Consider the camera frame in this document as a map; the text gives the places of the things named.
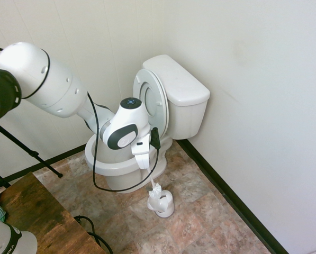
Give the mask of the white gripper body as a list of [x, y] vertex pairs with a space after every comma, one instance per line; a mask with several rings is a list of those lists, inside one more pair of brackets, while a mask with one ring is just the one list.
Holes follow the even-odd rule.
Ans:
[[146, 134], [140, 138], [136, 138], [131, 143], [131, 151], [140, 169], [148, 169], [150, 167], [150, 134]]

